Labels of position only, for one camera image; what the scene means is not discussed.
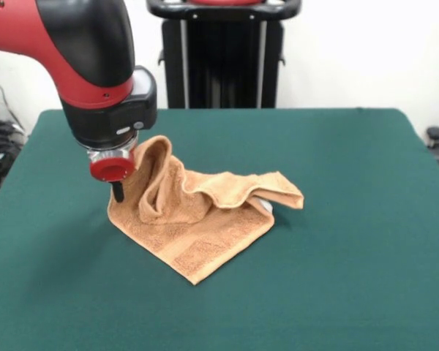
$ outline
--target green table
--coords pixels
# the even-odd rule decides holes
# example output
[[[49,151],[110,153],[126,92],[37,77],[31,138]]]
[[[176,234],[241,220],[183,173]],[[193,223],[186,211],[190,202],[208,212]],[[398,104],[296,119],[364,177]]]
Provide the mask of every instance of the green table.
[[[439,350],[439,167],[395,110],[160,111],[205,173],[305,209],[197,287],[120,233],[61,111],[0,192],[0,350]]]

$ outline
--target orange towel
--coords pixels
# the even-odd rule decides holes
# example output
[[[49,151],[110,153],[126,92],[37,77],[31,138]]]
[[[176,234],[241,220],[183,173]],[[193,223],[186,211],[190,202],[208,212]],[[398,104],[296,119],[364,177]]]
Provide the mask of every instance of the orange towel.
[[[163,136],[135,149],[135,166],[124,181],[124,202],[111,195],[109,219],[193,284],[270,230],[274,217],[264,200],[297,209],[304,204],[302,193],[281,173],[185,170]]]

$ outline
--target white background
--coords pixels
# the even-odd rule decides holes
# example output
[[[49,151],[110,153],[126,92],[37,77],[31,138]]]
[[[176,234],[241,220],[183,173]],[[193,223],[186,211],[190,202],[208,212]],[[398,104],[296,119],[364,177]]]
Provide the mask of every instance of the white background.
[[[165,107],[161,19],[144,0],[126,0],[136,61],[158,82]],[[396,107],[422,135],[439,125],[439,0],[304,0],[285,22],[286,67],[278,107]],[[30,131],[41,111],[60,108],[53,83],[37,62],[0,53],[0,83]]]

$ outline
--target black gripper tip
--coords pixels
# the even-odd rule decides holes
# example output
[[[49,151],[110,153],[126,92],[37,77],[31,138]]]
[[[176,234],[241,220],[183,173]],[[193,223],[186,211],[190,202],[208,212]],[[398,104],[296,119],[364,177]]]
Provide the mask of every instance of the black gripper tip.
[[[120,181],[114,181],[111,184],[112,184],[112,193],[114,194],[114,198],[118,203],[123,202],[125,195],[124,195],[124,187],[122,186],[122,183]]]

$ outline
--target cable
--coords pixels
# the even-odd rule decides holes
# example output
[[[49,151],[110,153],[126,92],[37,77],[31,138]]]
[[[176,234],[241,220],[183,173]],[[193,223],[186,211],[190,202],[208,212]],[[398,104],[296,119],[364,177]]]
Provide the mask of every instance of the cable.
[[[12,115],[12,117],[15,120],[15,122],[17,123],[17,125],[20,126],[20,128],[24,130],[23,125],[21,124],[20,120],[18,119],[18,117],[16,117],[16,115],[13,113],[12,109],[8,105],[8,100],[7,100],[7,96],[5,95],[5,90],[3,89],[3,86],[1,86],[1,85],[0,85],[0,92],[1,92],[1,97],[3,99],[3,103],[5,104],[8,111],[10,112],[10,115]]]

